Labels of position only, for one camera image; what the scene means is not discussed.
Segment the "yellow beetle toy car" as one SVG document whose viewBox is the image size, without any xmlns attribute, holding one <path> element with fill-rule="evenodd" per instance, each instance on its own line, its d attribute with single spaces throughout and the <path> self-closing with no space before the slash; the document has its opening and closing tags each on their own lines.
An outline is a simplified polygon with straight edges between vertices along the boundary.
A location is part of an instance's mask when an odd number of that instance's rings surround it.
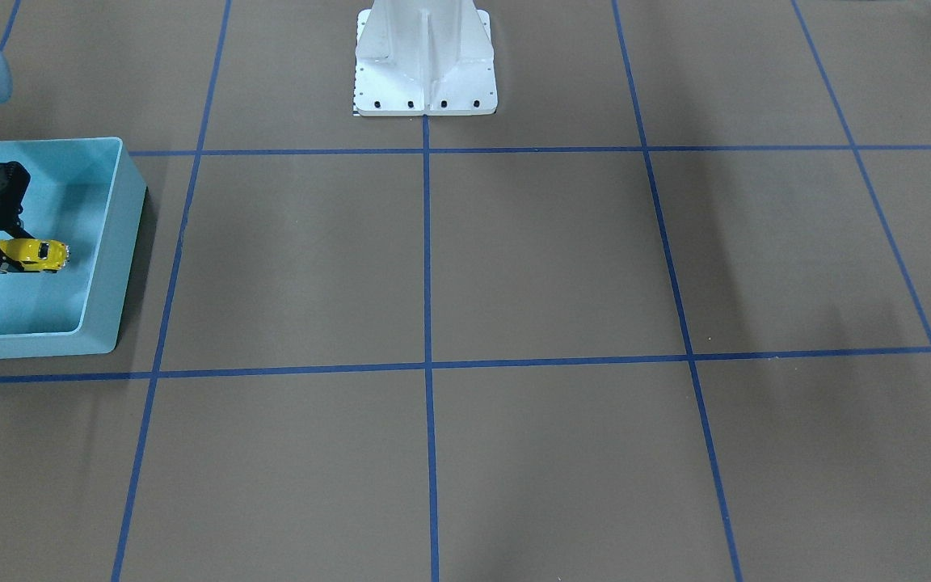
<svg viewBox="0 0 931 582">
<path fill-rule="evenodd" d="M 54 239 L 0 240 L 0 251 L 7 264 L 18 272 L 57 273 L 70 261 L 70 247 Z"/>
</svg>

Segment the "light blue plastic bin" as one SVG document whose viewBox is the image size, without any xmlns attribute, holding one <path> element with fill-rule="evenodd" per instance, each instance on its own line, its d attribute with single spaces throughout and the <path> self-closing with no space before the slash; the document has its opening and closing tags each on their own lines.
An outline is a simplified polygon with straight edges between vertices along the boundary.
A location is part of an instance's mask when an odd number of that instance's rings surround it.
<svg viewBox="0 0 931 582">
<path fill-rule="evenodd" d="M 114 349 L 144 199 L 119 137 L 0 142 L 0 360 Z"/>
</svg>

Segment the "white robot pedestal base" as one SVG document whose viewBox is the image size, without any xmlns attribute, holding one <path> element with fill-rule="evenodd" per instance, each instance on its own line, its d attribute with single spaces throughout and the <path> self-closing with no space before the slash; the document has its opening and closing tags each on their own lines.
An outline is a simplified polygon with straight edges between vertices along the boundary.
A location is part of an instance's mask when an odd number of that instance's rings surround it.
<svg viewBox="0 0 931 582">
<path fill-rule="evenodd" d="M 358 116 L 487 116 L 499 106 L 491 16 L 473 1 L 374 1 L 357 15 Z"/>
</svg>

